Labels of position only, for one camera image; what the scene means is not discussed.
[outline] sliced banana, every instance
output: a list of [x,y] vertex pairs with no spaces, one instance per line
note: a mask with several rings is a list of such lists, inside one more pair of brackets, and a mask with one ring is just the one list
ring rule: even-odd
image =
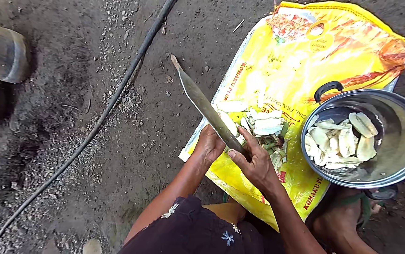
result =
[[353,134],[352,125],[346,124],[348,129],[341,130],[339,133],[339,152],[342,157],[347,158],[356,152],[355,135]]
[[275,132],[282,130],[282,127],[284,127],[284,125],[278,124],[273,127],[255,128],[254,133],[256,135],[260,135],[260,136],[267,136],[267,135],[274,134]]
[[339,150],[339,135],[336,135],[332,138],[330,138],[330,148],[331,148],[331,154],[337,155],[340,150]]
[[325,168],[329,170],[341,169],[341,168],[350,168],[354,169],[363,161],[350,156],[348,158],[341,157],[339,155],[333,155],[327,158]]
[[326,156],[326,154],[319,149],[317,156],[314,156],[314,163],[319,166],[324,166],[326,165],[327,160],[328,156]]
[[367,161],[372,159],[376,155],[374,148],[375,138],[374,137],[365,137],[361,136],[358,143],[358,149],[356,151],[356,156],[358,159]]
[[372,121],[364,113],[350,113],[348,119],[361,135],[369,138],[378,134]]
[[320,149],[323,152],[330,151],[330,139],[326,136],[327,129],[322,129],[319,127],[314,127],[310,130],[309,134],[311,135],[312,139],[320,146]]
[[228,100],[217,103],[217,109],[229,112],[242,112],[248,109],[248,104],[240,100]]
[[248,124],[248,121],[246,120],[246,117],[242,117],[240,119],[240,125],[245,128],[245,130],[251,130],[250,125]]
[[323,129],[338,130],[338,131],[348,129],[347,126],[334,124],[334,121],[333,121],[333,123],[329,123],[329,122],[325,122],[325,121],[326,120],[320,121],[318,123],[315,123],[314,125],[317,126],[317,127],[323,128]]
[[239,132],[237,131],[237,126],[236,126],[235,122],[230,118],[228,113],[226,113],[222,110],[218,110],[217,113],[220,116],[220,118],[222,119],[222,121],[226,124],[226,127],[228,127],[228,129],[231,131],[231,133],[234,136],[238,137]]
[[317,146],[317,143],[314,141],[309,133],[306,133],[305,135],[305,149],[306,153],[310,157],[317,156],[318,150],[320,150],[320,148]]
[[268,118],[280,118],[281,115],[282,115],[281,110],[273,110],[270,113],[265,113],[265,112],[256,112],[254,108],[250,108],[250,110],[246,112],[246,116],[253,118],[255,121]]

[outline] green sandal strap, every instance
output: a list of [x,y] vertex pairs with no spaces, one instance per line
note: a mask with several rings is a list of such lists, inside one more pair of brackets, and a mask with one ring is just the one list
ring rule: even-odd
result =
[[364,192],[360,192],[358,194],[346,197],[335,204],[332,207],[339,207],[339,206],[346,206],[357,202],[358,200],[361,201],[361,216],[357,222],[357,227],[363,227],[365,223],[369,220],[370,216],[372,215],[371,210],[372,207],[370,205],[369,198],[365,195]]

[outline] pot handle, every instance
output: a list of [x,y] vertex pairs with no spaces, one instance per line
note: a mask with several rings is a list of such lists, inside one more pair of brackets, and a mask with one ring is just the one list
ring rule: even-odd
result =
[[320,103],[320,97],[324,93],[326,93],[328,90],[331,90],[331,89],[337,89],[338,91],[342,92],[343,86],[339,81],[331,81],[331,82],[328,82],[328,83],[320,86],[317,89],[317,91],[314,93],[315,102],[317,102],[318,104],[321,104]]
[[374,192],[371,192],[370,190],[364,190],[364,193],[369,199],[386,200],[397,195],[398,187],[396,184],[394,184],[388,187],[378,188]]

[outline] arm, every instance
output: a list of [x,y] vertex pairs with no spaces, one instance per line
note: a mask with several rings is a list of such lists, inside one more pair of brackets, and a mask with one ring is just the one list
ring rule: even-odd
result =
[[201,130],[195,150],[184,163],[173,181],[155,197],[132,225],[124,240],[126,244],[143,228],[166,213],[177,197],[193,194],[210,165],[222,154],[225,143],[217,136],[210,125]]
[[251,163],[231,149],[228,154],[242,170],[248,180],[256,186],[270,202],[278,223],[284,248],[288,254],[326,254],[310,233],[295,210],[290,198],[279,181],[268,153],[245,129],[239,127],[245,137],[246,149],[251,153]]

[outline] hand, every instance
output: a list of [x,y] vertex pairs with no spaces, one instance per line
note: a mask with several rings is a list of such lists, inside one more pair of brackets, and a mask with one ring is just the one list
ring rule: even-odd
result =
[[207,124],[199,134],[198,143],[196,144],[193,154],[203,156],[203,159],[212,164],[224,151],[226,144],[217,135],[215,130]]
[[273,191],[277,184],[278,186],[281,185],[273,168],[272,160],[255,137],[242,127],[238,127],[238,130],[246,140],[245,150],[251,155],[251,163],[234,149],[230,149],[228,155],[239,166],[246,178],[265,195]]

